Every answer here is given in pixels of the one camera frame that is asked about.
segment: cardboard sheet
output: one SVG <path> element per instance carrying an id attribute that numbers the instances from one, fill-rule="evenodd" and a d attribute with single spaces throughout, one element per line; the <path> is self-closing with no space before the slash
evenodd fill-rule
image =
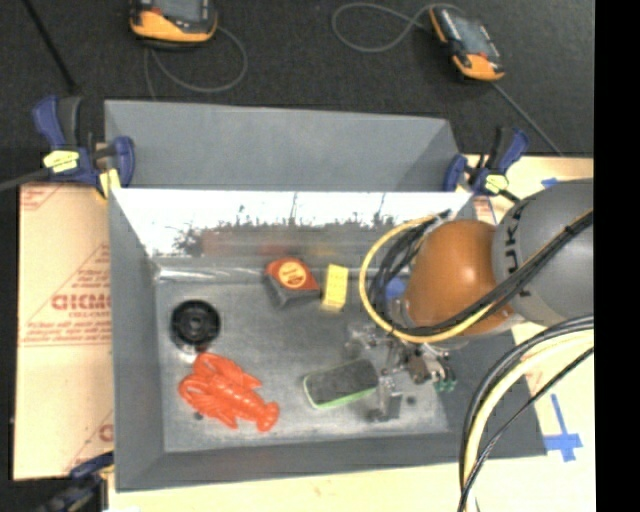
<path id="1" fill-rule="evenodd" d="M 14 478 L 65 475 L 113 445 L 106 201 L 76 185 L 20 192 Z"/>

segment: black hockey puck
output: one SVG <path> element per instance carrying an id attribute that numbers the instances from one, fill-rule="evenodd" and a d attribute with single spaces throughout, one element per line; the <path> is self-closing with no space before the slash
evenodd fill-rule
<path id="1" fill-rule="evenodd" d="M 220 333 L 220 315 L 208 302 L 189 300 L 177 306 L 171 315 L 171 335 L 179 346 L 204 350 Z"/>

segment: red toy lobster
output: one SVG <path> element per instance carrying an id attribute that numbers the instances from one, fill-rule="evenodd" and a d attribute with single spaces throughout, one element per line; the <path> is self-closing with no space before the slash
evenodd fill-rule
<path id="1" fill-rule="evenodd" d="M 265 403 L 253 391 L 262 383 L 230 359 L 203 352 L 193 363 L 193 373 L 178 386 L 180 396 L 203 416 L 216 418 L 236 429 L 237 418 L 255 421 L 266 432 L 278 421 L 276 402 Z"/>

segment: yellow cable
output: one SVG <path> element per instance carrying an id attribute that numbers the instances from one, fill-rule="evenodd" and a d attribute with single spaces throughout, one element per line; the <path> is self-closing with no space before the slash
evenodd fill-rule
<path id="1" fill-rule="evenodd" d="M 365 255 L 364 260 L 362 262 L 362 266 L 360 267 L 358 291 L 360 293 L 360 300 L 362 300 L 362 304 L 364 305 L 364 308 L 367 310 L 367 313 L 369 314 L 369 316 L 379 327 L 381 327 L 385 331 L 389 332 L 390 334 L 393 334 L 394 336 L 396 336 L 397 338 L 400 338 L 401 340 L 409 341 L 411 343 L 435 343 L 438 341 L 449 339 L 455 336 L 456 334 L 461 333 L 462 331 L 467 329 L 469 326 L 471 326 L 473 323 L 475 323 L 478 320 L 478 318 L 484 315 L 484 313 L 488 311 L 489 308 L 491 308 L 491 306 L 493 305 L 493 304 L 489 304 L 488 306 L 484 307 L 477 313 L 474 313 L 473 315 L 469 316 L 462 322 L 459 322 L 451 329 L 447 329 L 446 331 L 440 332 L 438 334 L 433 334 L 431 336 L 414 336 L 401 331 L 396 331 L 390 323 L 388 323 L 386 320 L 380 317 L 380 315 L 378 315 L 378 312 L 371 305 L 371 302 L 369 302 L 369 297 L 367 296 L 367 270 L 369 269 L 369 265 L 371 264 L 371 260 L 373 260 L 373 257 L 376 255 L 376 253 L 380 250 L 380 248 L 385 243 L 387 243 L 391 238 L 396 236 L 398 233 L 404 230 L 410 229 L 414 226 L 420 225 L 423 222 L 432 220 L 433 218 L 434 216 L 430 215 L 427 217 L 421 217 L 419 219 L 413 219 L 387 231 L 382 237 L 378 239 L 376 243 L 374 243 L 371 246 L 371 249 L 369 249 L 369 252 L 367 252 L 367 254 Z"/>
<path id="2" fill-rule="evenodd" d="M 473 469 L 478 456 L 478 448 L 482 434 L 484 432 L 489 416 L 493 412 L 495 406 L 503 397 L 503 395 L 515 384 L 515 382 L 527 373 L 532 367 L 539 365 L 542 361 L 557 355 L 564 350 L 579 347 L 583 344 L 587 345 L 585 349 L 593 346 L 593 329 L 588 329 L 580 333 L 571 333 L 556 338 L 551 338 L 543 343 L 540 343 L 537 347 L 532 349 L 535 351 L 533 355 L 521 361 L 515 366 L 509 373 L 507 373 L 500 381 L 494 386 L 491 392 L 487 395 L 486 400 L 478 410 L 471 429 L 469 431 L 469 438 L 467 440 L 467 449 L 464 454 L 463 463 L 463 475 L 464 483 L 467 482 L 469 475 Z M 475 500 L 472 497 L 472 492 L 469 493 L 467 499 L 467 505 L 465 507 L 467 512 L 476 511 Z"/>

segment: blue clamp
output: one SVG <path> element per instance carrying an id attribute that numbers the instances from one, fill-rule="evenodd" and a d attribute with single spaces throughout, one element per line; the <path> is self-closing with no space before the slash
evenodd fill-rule
<path id="1" fill-rule="evenodd" d="M 113 463 L 111 451 L 75 467 L 69 473 L 73 483 L 46 503 L 36 507 L 33 512 L 79 512 L 96 496 L 99 488 L 104 486 L 105 480 L 99 472 Z"/>
<path id="2" fill-rule="evenodd" d="M 478 164 L 472 168 L 464 155 L 457 154 L 451 160 L 445 172 L 443 190 L 453 192 L 460 185 L 474 195 L 496 196 L 504 194 L 509 180 L 507 171 L 520 159 L 529 147 L 529 138 L 518 128 L 509 130 L 499 127 L 493 147 L 485 158 L 480 156 Z"/>
<path id="3" fill-rule="evenodd" d="M 76 138 L 77 112 L 81 98 L 70 96 L 59 99 L 47 96 L 32 109 L 31 115 L 36 129 L 49 143 L 52 153 L 56 150 L 73 152 L 73 160 L 64 166 L 45 167 L 50 181 L 79 182 L 91 185 L 105 194 L 100 175 L 103 170 L 95 165 L 102 157 L 115 159 L 113 167 L 118 172 L 120 184 L 126 187 L 131 182 L 135 168 L 133 141 L 126 136 L 116 137 L 105 149 L 91 152 L 80 146 Z"/>

